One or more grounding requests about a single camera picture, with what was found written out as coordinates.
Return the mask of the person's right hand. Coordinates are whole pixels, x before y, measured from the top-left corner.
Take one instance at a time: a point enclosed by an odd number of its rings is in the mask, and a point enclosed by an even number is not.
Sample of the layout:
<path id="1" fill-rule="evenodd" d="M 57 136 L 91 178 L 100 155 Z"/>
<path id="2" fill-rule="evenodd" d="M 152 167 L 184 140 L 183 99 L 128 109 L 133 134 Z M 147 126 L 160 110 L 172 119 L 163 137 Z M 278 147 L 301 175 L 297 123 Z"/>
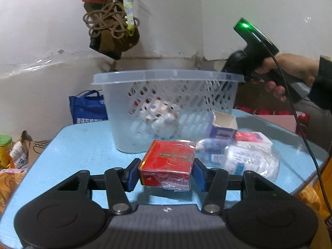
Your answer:
<path id="1" fill-rule="evenodd" d="M 275 60 L 287 74 L 302 80 L 310 88 L 313 86 L 319 73 L 318 60 L 290 53 L 277 55 Z M 265 90 L 272 92 L 280 101 L 286 101 L 286 90 L 282 85 L 277 85 L 274 81 L 268 81 L 265 82 Z"/>

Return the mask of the person's black sleeve forearm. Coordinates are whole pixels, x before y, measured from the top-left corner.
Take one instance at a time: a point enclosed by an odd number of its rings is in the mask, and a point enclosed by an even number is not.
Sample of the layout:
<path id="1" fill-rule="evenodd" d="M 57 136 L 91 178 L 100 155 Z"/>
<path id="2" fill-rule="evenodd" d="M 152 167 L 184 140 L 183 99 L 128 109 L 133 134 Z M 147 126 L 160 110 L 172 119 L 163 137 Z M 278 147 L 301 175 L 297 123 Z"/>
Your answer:
<path id="1" fill-rule="evenodd" d="M 331 111 L 332 93 L 332 63 L 331 59 L 321 56 L 319 60 L 319 71 L 315 77 L 309 93 L 309 99 L 319 108 Z"/>

